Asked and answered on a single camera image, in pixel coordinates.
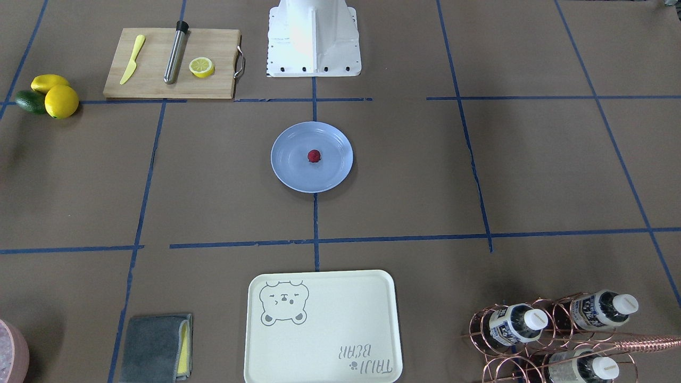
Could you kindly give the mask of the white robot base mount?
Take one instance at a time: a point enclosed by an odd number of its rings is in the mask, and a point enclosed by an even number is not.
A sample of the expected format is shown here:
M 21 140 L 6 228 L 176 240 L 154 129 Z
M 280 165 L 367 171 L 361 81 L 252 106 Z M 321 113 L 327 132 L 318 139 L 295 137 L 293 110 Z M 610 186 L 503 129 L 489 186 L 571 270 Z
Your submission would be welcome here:
M 362 73 L 356 9 L 345 1 L 280 1 L 268 14 L 266 76 Z

